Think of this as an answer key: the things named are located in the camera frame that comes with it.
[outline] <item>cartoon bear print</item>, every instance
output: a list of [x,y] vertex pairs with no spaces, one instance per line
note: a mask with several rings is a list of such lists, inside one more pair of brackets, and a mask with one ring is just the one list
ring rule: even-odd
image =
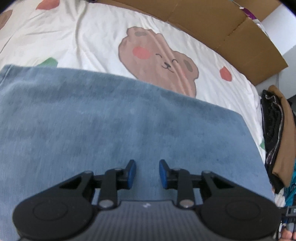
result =
[[137,79],[196,97],[197,66],[185,54],[173,51],[162,34],[140,27],[129,28],[118,52],[120,61]]
[[12,10],[8,10],[0,14],[0,30],[5,26],[12,14]]

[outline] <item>red apple print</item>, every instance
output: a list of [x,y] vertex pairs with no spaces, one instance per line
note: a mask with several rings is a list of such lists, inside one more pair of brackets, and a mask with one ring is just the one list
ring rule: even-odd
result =
[[225,66],[222,69],[220,69],[220,75],[222,79],[229,82],[232,81],[232,75]]
[[59,0],[43,0],[37,6],[36,10],[51,10],[59,6]]

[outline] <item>cardboard box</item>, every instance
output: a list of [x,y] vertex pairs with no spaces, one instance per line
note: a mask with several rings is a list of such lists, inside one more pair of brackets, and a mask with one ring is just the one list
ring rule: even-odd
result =
[[99,0],[169,22],[216,51],[257,85],[288,65],[262,30],[229,0]]
[[234,0],[237,4],[247,8],[258,18],[263,21],[269,14],[271,14],[279,5],[278,0]]

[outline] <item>brown clothing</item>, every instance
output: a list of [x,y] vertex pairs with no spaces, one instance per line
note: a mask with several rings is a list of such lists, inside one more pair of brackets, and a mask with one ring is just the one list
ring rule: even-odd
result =
[[293,112],[288,101],[276,86],[270,86],[268,91],[278,96],[284,112],[283,134],[272,173],[288,187],[291,183],[296,158],[296,128]]

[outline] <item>blue towel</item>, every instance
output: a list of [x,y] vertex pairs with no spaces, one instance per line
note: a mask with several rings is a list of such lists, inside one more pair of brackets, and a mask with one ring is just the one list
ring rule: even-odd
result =
[[176,199],[158,163],[211,170],[269,199],[271,185],[243,118],[120,76],[6,66],[0,72],[0,239],[13,241],[14,207],[85,170],[137,163],[120,199]]

